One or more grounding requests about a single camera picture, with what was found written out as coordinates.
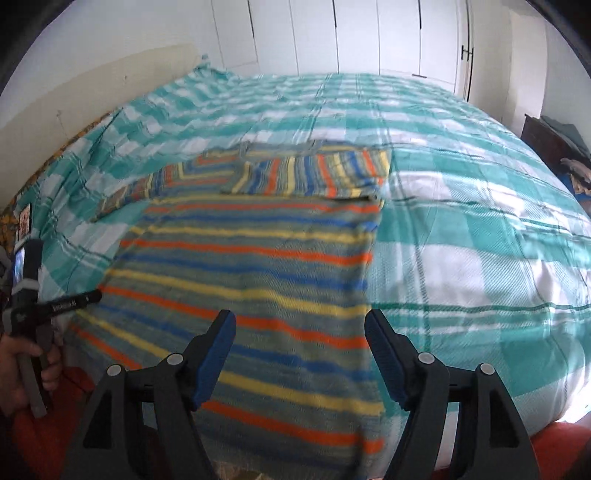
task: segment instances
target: striped blanket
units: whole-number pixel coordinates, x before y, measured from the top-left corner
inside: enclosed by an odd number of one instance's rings
[[[234,158],[166,167],[102,205],[153,198],[121,241],[101,303],[77,315],[69,341],[81,332],[97,339],[91,355],[106,367],[113,357],[100,345],[124,340],[132,348],[119,360],[146,367],[184,350],[217,311],[230,309],[236,339],[212,401],[196,416],[210,457],[277,477],[285,468],[296,475],[298,465],[299,478],[330,478],[362,443],[367,471],[384,444],[384,406],[360,319],[370,308],[375,196],[390,153],[273,157],[266,181],[249,188],[255,194],[217,194],[229,166],[242,175],[245,163]],[[283,181],[273,168],[283,164],[310,168]],[[375,180],[374,200],[343,199],[357,195],[350,186],[363,179]],[[249,460],[253,454],[266,462]]]
[[[17,202],[17,213],[33,204],[33,234],[45,242],[41,296],[102,281],[147,206],[135,202],[91,222],[98,203],[122,186],[206,150],[318,140],[392,149],[366,276],[369,302],[417,349],[449,365],[492,363],[530,433],[559,418],[591,372],[591,222],[515,135],[413,79],[240,78],[202,66],[127,103]],[[113,358],[133,350],[108,327],[100,328],[111,336]],[[77,335],[81,352],[92,351],[87,331]],[[391,429],[373,476],[384,473],[405,423],[380,388]],[[456,415],[448,413],[450,424]],[[452,446],[449,429],[440,465]]]

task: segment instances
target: white wall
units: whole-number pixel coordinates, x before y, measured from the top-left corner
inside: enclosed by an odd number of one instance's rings
[[[560,32],[546,23],[548,76],[542,115],[575,124],[591,148],[591,78]]]
[[[502,122],[518,137],[523,131],[525,114],[540,117],[546,86],[546,20],[531,10],[531,14],[510,12],[511,75]]]
[[[186,75],[199,60],[193,43],[144,50],[84,72],[28,105],[0,128],[0,206],[93,120]]]
[[[511,69],[509,9],[501,0],[472,0],[472,13],[474,71],[470,103],[501,121]]]
[[[0,128],[81,73],[181,43],[221,66],[209,0],[75,0],[39,35],[2,92]]]

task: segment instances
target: orange stripe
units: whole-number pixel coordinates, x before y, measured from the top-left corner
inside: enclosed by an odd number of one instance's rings
[[[146,212],[169,212],[170,210],[192,210],[192,209],[204,209],[204,210],[274,210],[278,208],[302,208],[309,210],[320,210],[322,212],[340,212],[342,210],[356,213],[378,213],[378,205],[359,206],[359,205],[320,205],[314,203],[265,203],[265,204],[220,204],[220,203],[186,203],[177,205],[175,207],[148,207]]]
[[[275,193],[277,188],[277,172],[279,171],[279,164],[281,160],[278,158],[271,160],[271,171],[269,172],[269,185],[265,189],[265,194],[269,195]]]
[[[80,326],[71,323],[69,329],[72,330],[77,336],[79,336],[83,340],[86,340],[88,343],[91,343],[94,347],[98,348],[98,350],[101,350],[102,352],[106,353],[113,360],[119,362],[122,365],[125,365],[130,370],[139,370],[140,368],[142,368],[142,366],[138,362],[132,360],[120,351],[117,351],[114,348],[110,347],[105,342],[98,339],[91,333],[83,330]]]
[[[320,174],[322,175],[322,179],[326,183],[326,187],[328,188],[327,196],[328,198],[335,198],[336,197],[336,188],[335,184],[330,176],[330,172],[328,167],[326,166],[326,159],[324,155],[318,155],[318,166],[320,167]]]
[[[369,156],[369,152],[367,150],[363,151],[363,157],[365,158],[365,164],[367,165],[368,172],[372,177],[377,177],[378,172],[375,171],[374,162],[371,160]]]
[[[321,262],[341,267],[367,263],[371,260],[371,254],[364,253],[351,255],[350,257],[341,257],[340,255],[323,254],[320,252],[302,252],[298,250],[277,250],[275,248],[251,247],[242,245],[216,245],[216,244],[190,244],[187,242],[159,242],[142,239],[122,240],[121,246],[128,247],[134,245],[144,248],[168,248],[183,249],[202,252],[215,252],[219,254],[258,254],[268,257],[286,258],[288,260],[301,260],[309,262]]]
[[[281,433],[290,437],[296,437],[309,443],[316,443],[318,445],[326,445],[331,447],[349,447],[358,442],[358,434],[356,433],[331,433],[322,432],[319,430],[305,429],[286,423],[283,421],[273,420],[262,415],[250,413],[230,405],[223,404],[216,400],[210,400],[202,405],[205,410],[212,411],[219,415],[223,415],[232,420],[237,420],[246,425],[252,425],[271,432]],[[384,439],[378,440],[363,440],[363,451],[368,455],[380,452],[384,447]]]
[[[193,307],[185,303],[167,300],[162,297],[140,293],[133,290],[128,290],[126,288],[102,286],[101,290],[104,293],[111,293],[113,295],[118,295],[120,297],[151,303],[153,305],[157,305],[165,309],[175,310],[177,312],[186,313],[202,319],[208,319],[213,321],[213,319],[217,316],[217,310]],[[283,320],[278,319],[265,319],[258,317],[250,317],[247,315],[237,315],[236,323],[240,327],[250,328],[253,330],[268,330],[272,332],[281,332],[291,336],[296,340],[300,340],[303,342],[324,343],[339,349],[368,348],[367,340],[364,336],[340,338],[328,335],[326,333],[314,332],[311,330],[300,330],[292,327]]]

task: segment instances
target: phone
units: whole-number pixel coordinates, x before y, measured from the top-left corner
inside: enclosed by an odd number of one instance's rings
[[[29,203],[22,209],[18,216],[18,235],[17,242],[23,240],[29,233],[31,233],[31,204]]]
[[[16,287],[17,284],[22,280],[22,275],[25,268],[25,247],[14,255],[14,266],[12,267],[12,286]]]

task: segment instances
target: wardrobe door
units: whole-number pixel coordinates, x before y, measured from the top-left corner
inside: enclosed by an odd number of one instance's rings
[[[455,85],[460,54],[456,0],[420,0],[420,5],[420,74]]]
[[[291,17],[299,73],[338,72],[332,0],[291,0]]]
[[[261,73],[297,75],[290,0],[250,0]]]
[[[257,62],[248,0],[212,0],[212,6],[224,66]]]
[[[380,70],[419,74],[418,0],[378,0]]]
[[[379,73],[378,6],[375,0],[334,0],[339,71]]]

